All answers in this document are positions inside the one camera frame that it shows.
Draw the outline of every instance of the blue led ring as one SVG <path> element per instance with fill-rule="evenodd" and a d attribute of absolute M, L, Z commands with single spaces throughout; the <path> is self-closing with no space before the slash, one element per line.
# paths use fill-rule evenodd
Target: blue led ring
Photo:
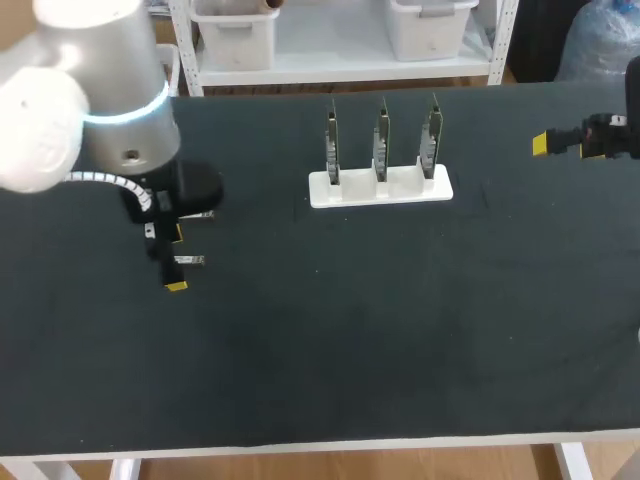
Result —
<path fill-rule="evenodd" d="M 122 125 L 153 113 L 169 98 L 169 84 L 165 82 L 162 92 L 151 103 L 133 112 L 122 115 L 85 115 L 84 121 L 94 125 Z"/>

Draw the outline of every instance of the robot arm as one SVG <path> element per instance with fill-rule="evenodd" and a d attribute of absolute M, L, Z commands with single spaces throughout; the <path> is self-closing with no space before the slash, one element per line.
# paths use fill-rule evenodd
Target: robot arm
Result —
<path fill-rule="evenodd" d="M 582 158 L 615 158 L 629 153 L 640 159 L 640 57 L 629 63 L 625 74 L 627 116 L 597 113 L 586 118 L 581 127 L 571 130 L 550 129 L 533 139 L 534 156 L 564 153 L 579 145 Z"/>
<path fill-rule="evenodd" d="M 78 83 L 51 68 L 22 68 L 0 87 L 0 187 L 47 190 L 71 172 L 89 103 Z"/>
<path fill-rule="evenodd" d="M 34 0 L 33 37 L 0 57 L 0 187 L 61 181 L 121 188 L 170 291 L 187 288 L 180 219 L 220 203 L 220 175 L 183 158 L 143 0 Z M 81 144 L 97 172 L 71 172 Z"/>

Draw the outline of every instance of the black table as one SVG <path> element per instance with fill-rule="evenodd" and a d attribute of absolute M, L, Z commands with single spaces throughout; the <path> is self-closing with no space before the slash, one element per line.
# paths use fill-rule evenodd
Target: black table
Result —
<path fill-rule="evenodd" d="M 410 164 L 431 92 L 384 95 Z M 622 85 L 437 95 L 454 199 L 345 210 L 308 201 L 330 97 L 176 101 L 227 189 L 183 226 L 208 264 L 177 294 L 115 189 L 0 194 L 0 457 L 640 427 L 640 163 L 531 156 L 546 128 L 623 113 Z M 381 97 L 336 96 L 343 168 L 370 164 Z"/>

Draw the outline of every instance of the table leg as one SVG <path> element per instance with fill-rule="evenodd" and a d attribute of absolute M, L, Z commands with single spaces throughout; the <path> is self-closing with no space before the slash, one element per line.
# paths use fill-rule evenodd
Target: table leg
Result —
<path fill-rule="evenodd" d="M 16 480 L 80 480 L 78 474 L 65 462 L 2 462 Z"/>
<path fill-rule="evenodd" d="M 81 480 L 65 462 L 2 462 L 16 480 Z M 138 480 L 140 459 L 114 460 L 109 480 Z"/>
<path fill-rule="evenodd" d="M 618 473 L 613 476 L 613 480 L 637 480 L 640 478 L 640 450 L 631 455 Z"/>
<path fill-rule="evenodd" d="M 582 443 L 556 443 L 554 447 L 563 480 L 593 480 Z"/>
<path fill-rule="evenodd" d="M 140 459 L 127 458 L 114 460 L 109 480 L 138 480 L 140 474 Z"/>

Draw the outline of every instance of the white storage bin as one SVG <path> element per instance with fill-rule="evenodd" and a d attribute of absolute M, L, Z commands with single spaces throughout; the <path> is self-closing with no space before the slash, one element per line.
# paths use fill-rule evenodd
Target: white storage bin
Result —
<path fill-rule="evenodd" d="M 400 61 L 455 57 L 479 0 L 384 0 L 389 38 Z"/>
<path fill-rule="evenodd" d="M 191 1 L 191 19 L 198 23 L 205 54 L 217 68 L 268 70 L 273 66 L 275 20 L 280 10 L 260 13 L 258 5 L 255 0 L 252 5 L 246 1 L 235 4 L 229 0 Z"/>

